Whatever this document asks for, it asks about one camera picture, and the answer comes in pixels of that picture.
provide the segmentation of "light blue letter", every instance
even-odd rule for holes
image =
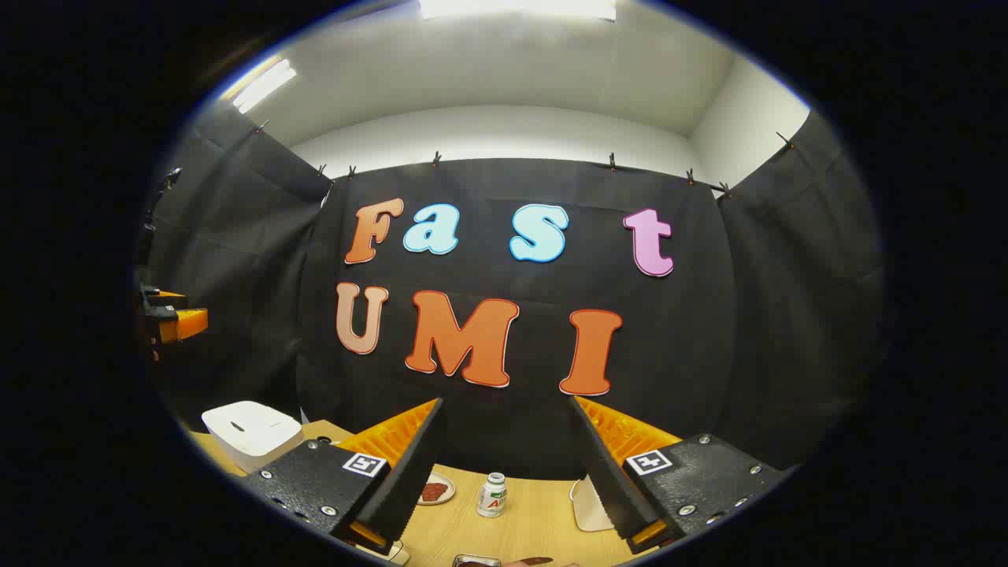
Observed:
[[[440,203],[427,205],[413,215],[413,222],[402,237],[402,245],[410,252],[430,250],[434,254],[447,254],[459,245],[455,228],[459,226],[459,209]]]
[[[563,253],[566,211],[554,205],[525,205],[514,212],[511,226],[520,236],[511,239],[511,255],[519,260],[548,262]]]

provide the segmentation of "white ceiling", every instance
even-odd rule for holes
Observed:
[[[666,12],[618,0],[616,21],[420,18],[415,1],[321,23],[282,46],[297,76],[248,112],[292,146],[382,116],[507,104],[594,112],[689,136],[735,53]]]

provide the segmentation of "black fabric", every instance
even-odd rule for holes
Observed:
[[[718,199],[739,311],[717,432],[777,468],[801,462],[865,401],[891,323],[854,163],[814,112],[791,141]]]
[[[405,203],[369,262],[343,261],[361,207],[394,198]],[[446,255],[402,245],[420,208],[450,203],[461,212],[458,246]],[[508,249],[521,206],[560,205],[570,217],[563,253],[548,263],[517,261]],[[645,208],[671,224],[662,253],[675,267],[665,277],[642,273],[623,218]],[[735,329],[735,291],[728,240],[706,188],[653,172],[550,159],[472,159],[404,165],[338,180],[312,234],[302,276],[301,322],[306,352],[299,375],[309,420],[351,431],[427,402],[445,399],[449,443],[439,462],[509,476],[576,478],[559,381],[568,375],[580,309],[623,317],[606,375],[612,389],[599,402],[676,435],[709,431],[721,411]],[[336,285],[389,291],[374,352],[347,351],[336,336]],[[480,301],[516,303],[505,371],[511,383],[490,388],[405,366],[416,332],[415,292],[449,296],[459,324]],[[354,328],[365,325],[359,297]]]
[[[203,412],[252,400],[300,421],[295,299],[328,180],[227,103],[207,109],[162,169],[148,284],[209,309],[209,328],[165,347],[153,378],[197,431]]]

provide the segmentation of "white box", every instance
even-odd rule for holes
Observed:
[[[245,472],[266,466],[304,439],[296,420],[255,402],[236,402],[204,412],[203,423]]]

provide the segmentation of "white wall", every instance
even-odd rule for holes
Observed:
[[[783,147],[808,118],[808,105],[743,56],[689,137],[705,182],[735,187]]]
[[[459,106],[369,120],[299,143],[291,151],[330,177],[419,163],[485,157],[536,157],[609,162],[679,177],[692,167],[706,180],[682,136],[589,112],[536,106]]]

